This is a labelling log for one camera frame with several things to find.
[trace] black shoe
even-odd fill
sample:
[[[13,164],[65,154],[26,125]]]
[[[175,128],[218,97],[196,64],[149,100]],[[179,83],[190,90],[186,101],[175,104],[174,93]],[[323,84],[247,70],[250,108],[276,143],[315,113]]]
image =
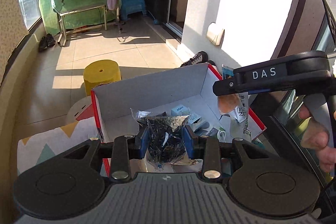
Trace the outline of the black shoe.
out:
[[[46,50],[48,47],[48,42],[46,37],[42,37],[41,41],[39,42],[39,52]]]
[[[208,63],[209,63],[210,65],[212,65],[212,66],[218,71],[215,62],[213,62],[212,60],[208,60]]]
[[[53,38],[53,36],[50,33],[47,34],[47,44],[48,44],[49,48],[53,47],[56,44],[55,39]]]
[[[184,62],[181,67],[195,65],[199,63],[205,63],[208,61],[208,54],[204,51],[200,51],[195,54],[195,56],[189,59],[187,62]]]

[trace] human hand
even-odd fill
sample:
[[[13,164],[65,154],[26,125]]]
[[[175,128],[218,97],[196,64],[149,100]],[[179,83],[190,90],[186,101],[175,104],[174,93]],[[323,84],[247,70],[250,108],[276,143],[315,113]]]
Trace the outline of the human hand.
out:
[[[311,116],[308,108],[306,108],[305,105],[302,105],[299,110],[299,117],[301,119],[307,119]],[[328,130],[313,117],[310,118],[307,129],[301,140],[301,146],[315,150],[316,155],[320,160],[320,168],[325,172],[333,170],[336,163],[336,148],[329,147],[328,141]]]

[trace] blue stool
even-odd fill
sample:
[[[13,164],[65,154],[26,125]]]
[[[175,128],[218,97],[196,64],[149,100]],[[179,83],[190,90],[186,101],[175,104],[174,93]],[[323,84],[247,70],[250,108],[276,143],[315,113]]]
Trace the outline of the blue stool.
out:
[[[121,19],[127,20],[128,15],[142,12],[143,15],[147,14],[145,0],[121,0]]]

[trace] sneaker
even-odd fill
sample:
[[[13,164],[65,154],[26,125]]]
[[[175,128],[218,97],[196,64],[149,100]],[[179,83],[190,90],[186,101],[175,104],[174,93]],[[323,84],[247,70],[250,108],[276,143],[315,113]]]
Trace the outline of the sneaker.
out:
[[[48,47],[48,42],[46,37],[42,37],[41,41],[39,42],[39,52],[46,50]]]
[[[53,47],[56,44],[55,39],[53,38],[53,36],[50,33],[47,34],[47,44],[48,44],[49,48]]]
[[[200,51],[195,54],[195,56],[189,59],[187,62],[184,62],[181,67],[195,65],[199,63],[205,63],[208,61],[208,54],[204,51]]]

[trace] patterned cushion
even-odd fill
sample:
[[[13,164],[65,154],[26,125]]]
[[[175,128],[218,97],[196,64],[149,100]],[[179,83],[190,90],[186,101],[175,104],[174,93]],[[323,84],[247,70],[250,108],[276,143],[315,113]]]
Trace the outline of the patterned cushion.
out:
[[[20,140],[17,144],[18,175],[91,137],[99,137],[94,117]],[[104,168],[101,175],[106,176]]]

